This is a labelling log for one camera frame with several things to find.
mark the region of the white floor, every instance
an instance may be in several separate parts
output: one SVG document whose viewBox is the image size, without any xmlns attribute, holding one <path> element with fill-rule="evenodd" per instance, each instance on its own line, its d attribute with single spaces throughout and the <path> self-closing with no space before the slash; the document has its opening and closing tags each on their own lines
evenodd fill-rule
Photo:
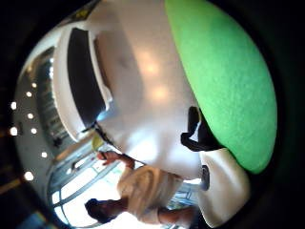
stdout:
<svg viewBox="0 0 305 229">
<path fill-rule="evenodd" d="M 120 150 L 183 177 L 198 177 L 197 153 L 180 144 L 196 105 L 161 0 L 106 0 L 87 26 L 109 80 L 113 103 L 100 122 Z"/>
</svg>

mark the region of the green cushion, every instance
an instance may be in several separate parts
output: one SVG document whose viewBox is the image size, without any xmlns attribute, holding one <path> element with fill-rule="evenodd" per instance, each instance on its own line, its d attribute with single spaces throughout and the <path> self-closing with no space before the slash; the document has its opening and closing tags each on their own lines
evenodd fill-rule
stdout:
<svg viewBox="0 0 305 229">
<path fill-rule="evenodd" d="M 216 138 L 252 173 L 275 145 L 275 90 L 250 36 L 200 0 L 166 0 L 173 39 L 199 106 Z"/>
</svg>

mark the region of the hand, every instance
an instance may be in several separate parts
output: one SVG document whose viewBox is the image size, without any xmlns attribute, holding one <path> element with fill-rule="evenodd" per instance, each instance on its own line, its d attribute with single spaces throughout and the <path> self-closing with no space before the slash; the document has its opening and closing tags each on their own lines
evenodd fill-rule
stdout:
<svg viewBox="0 0 305 229">
<path fill-rule="evenodd" d="M 105 158 L 101 154 L 103 154 L 104 157 L 106 158 L 106 161 L 103 163 L 103 165 L 109 165 L 109 164 L 115 162 L 117 159 L 120 158 L 120 154 L 118 154 L 114 151 L 108 151 L 108 152 L 105 152 L 105 153 L 99 152 L 97 157 L 99 159 L 102 159 L 102 160 L 105 160 Z"/>
</svg>

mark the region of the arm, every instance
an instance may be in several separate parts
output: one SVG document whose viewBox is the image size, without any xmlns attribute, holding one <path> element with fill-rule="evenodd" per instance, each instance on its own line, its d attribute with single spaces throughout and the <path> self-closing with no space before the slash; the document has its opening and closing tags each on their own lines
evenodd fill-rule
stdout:
<svg viewBox="0 0 305 229">
<path fill-rule="evenodd" d="M 134 169 L 134 159 L 127 155 L 120 155 L 114 151 L 108 151 L 105 153 L 99 152 L 100 154 L 97 155 L 99 159 L 103 159 L 106 161 L 103 165 L 108 165 L 115 162 L 117 159 L 122 161 L 126 167 Z"/>
<path fill-rule="evenodd" d="M 194 206 L 172 210 L 162 207 L 158 209 L 158 218 L 162 224 L 176 224 L 189 228 L 195 213 L 196 208 Z"/>
</svg>

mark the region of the hair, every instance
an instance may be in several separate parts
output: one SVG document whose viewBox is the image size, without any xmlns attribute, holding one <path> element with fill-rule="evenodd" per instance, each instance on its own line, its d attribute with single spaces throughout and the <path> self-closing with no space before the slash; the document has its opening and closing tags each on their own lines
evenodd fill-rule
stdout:
<svg viewBox="0 0 305 229">
<path fill-rule="evenodd" d="M 88 215 L 98 220 L 100 223 L 108 223 L 116 217 L 108 217 L 98 208 L 98 203 L 107 202 L 106 200 L 98 201 L 96 198 L 91 198 L 85 203 Z"/>
</svg>

